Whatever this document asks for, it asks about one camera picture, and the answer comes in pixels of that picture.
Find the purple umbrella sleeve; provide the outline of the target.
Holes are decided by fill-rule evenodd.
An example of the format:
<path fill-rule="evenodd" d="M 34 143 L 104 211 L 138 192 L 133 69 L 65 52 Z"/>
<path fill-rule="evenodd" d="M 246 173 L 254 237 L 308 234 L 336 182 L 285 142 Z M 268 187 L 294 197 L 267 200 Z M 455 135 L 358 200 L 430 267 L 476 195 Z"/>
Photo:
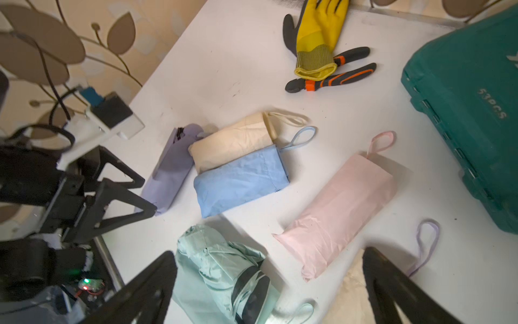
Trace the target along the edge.
<path fill-rule="evenodd" d="M 174 128 L 151 176 L 145 182 L 140 196 L 156 207 L 155 215 L 165 213 L 175 200 L 187 175 L 194 166 L 188 149 L 203 138 L 198 124 Z"/>

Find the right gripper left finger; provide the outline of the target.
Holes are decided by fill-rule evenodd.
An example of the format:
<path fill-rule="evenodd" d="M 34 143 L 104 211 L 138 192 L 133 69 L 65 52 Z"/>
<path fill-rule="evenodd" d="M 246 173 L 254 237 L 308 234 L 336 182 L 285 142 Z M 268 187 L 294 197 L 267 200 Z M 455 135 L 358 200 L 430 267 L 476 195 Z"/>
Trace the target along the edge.
<path fill-rule="evenodd" d="M 174 254 L 165 251 L 82 322 L 163 323 L 178 274 Z"/>

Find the mint green umbrella sleeve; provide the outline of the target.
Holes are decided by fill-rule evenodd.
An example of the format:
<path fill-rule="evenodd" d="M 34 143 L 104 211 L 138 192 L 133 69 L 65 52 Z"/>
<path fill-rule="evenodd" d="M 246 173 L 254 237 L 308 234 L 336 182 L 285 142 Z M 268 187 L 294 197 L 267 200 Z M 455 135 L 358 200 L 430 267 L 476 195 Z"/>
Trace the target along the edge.
<path fill-rule="evenodd" d="M 232 323 L 217 308 L 200 274 L 202 249 L 224 242 L 229 241 L 203 224 L 192 226 L 178 239 L 173 299 L 193 323 Z"/>

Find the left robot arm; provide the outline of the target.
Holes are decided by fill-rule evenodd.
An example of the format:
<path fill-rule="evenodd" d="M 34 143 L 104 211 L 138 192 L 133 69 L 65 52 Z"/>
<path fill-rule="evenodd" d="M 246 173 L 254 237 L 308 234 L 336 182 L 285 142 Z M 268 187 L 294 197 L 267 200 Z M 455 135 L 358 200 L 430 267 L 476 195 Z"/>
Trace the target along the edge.
<path fill-rule="evenodd" d="M 72 171 L 48 151 L 1 149 L 1 201 L 42 207 L 43 225 L 1 243 L 1 300 L 25 301 L 49 286 L 83 282 L 90 272 L 84 244 L 152 217 L 156 207 L 134 193 L 144 179 L 105 147 Z"/>

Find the beige sleeved umbrella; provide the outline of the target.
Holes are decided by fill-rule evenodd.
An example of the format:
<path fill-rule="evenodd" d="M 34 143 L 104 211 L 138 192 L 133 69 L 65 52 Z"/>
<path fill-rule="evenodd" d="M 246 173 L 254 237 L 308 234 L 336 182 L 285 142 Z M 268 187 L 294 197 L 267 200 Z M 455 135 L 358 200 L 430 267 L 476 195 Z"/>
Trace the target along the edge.
<path fill-rule="evenodd" d="M 280 112 L 258 112 L 196 141 L 188 151 L 198 174 L 273 145 L 278 138 L 272 119 L 295 128 L 307 125 L 303 117 Z"/>

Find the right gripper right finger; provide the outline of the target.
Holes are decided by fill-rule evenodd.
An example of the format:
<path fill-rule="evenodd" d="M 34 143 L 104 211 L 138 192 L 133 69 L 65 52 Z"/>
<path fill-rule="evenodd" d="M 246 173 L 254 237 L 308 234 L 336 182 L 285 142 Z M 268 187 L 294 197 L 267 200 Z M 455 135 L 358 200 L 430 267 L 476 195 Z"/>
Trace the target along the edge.
<path fill-rule="evenodd" d="M 366 248 L 363 260 L 368 300 L 376 323 L 458 323 L 377 248 Z"/>

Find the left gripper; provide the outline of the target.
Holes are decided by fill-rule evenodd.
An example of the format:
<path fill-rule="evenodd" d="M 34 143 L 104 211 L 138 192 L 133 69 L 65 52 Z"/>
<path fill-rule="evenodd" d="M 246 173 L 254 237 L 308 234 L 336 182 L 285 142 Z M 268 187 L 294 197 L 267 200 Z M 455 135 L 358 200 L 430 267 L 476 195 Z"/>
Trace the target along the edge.
<path fill-rule="evenodd" d="M 155 215 L 153 203 L 129 190 L 143 187 L 145 179 L 106 147 L 87 152 L 77 166 L 80 175 L 58 170 L 49 151 L 2 146 L 1 208 L 33 206 L 36 214 L 3 222 L 1 240 L 61 228 L 63 242 L 84 244 Z M 95 192 L 86 196 L 86 190 Z"/>

